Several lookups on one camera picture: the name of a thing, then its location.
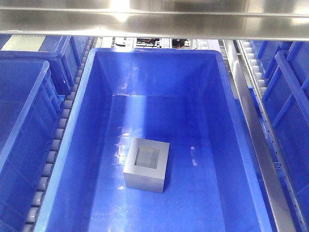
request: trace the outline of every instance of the wire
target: wire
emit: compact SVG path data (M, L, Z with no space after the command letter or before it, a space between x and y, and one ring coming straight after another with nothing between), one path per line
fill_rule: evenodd
M155 40L155 38L152 38L152 39L148 40L147 44L145 44L144 47L147 46L150 43L150 41L152 41L152 40Z

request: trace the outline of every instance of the crate floor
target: crate floor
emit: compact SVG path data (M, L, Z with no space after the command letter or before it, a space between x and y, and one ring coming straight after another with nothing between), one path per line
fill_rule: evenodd
M202 99L113 96L106 110L88 231L224 232ZM164 193L126 188L132 137L170 143Z

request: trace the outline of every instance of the stainless steel beam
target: stainless steel beam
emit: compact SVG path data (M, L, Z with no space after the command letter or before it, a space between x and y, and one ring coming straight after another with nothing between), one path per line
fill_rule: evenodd
M306 0L0 0L0 33L309 41Z
M224 45L277 230L278 232L295 232L296 229L292 216L273 165L271 154L249 93L234 43L232 40L225 40Z

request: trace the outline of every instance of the metal frame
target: metal frame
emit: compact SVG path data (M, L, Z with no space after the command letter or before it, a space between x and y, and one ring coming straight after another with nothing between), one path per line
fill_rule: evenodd
M272 162L271 154L259 123L253 100L243 75L239 59L232 40L223 40L228 62L239 95L239 101L244 112L246 123L252 139L256 158L265 184L270 208L279 232L295 232L292 216L284 196L280 180Z

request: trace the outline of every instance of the blue plastic bin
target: blue plastic bin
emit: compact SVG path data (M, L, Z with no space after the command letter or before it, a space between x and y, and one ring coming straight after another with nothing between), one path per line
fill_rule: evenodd
M63 103L44 60L0 60L0 231L21 231Z
M11 35L0 35L0 44L4 45L10 37ZM80 65L78 50L73 43L70 36L47 35L39 51L0 50L0 58L39 58L49 61L52 80L58 94L68 95Z
M72 43L74 44L74 52L78 57L78 65L81 65L82 58L84 54L85 47L87 46L87 42L90 39L88 36L72 36Z
M309 222L309 100L287 61L286 53L280 51L275 56L278 68L263 101Z
M170 143L163 194L126 188L132 137ZM248 228L271 231L222 55L93 49L35 231Z
M291 44L292 42L284 41L263 41L256 59L266 79L271 77L276 69L276 53L281 50L289 50Z

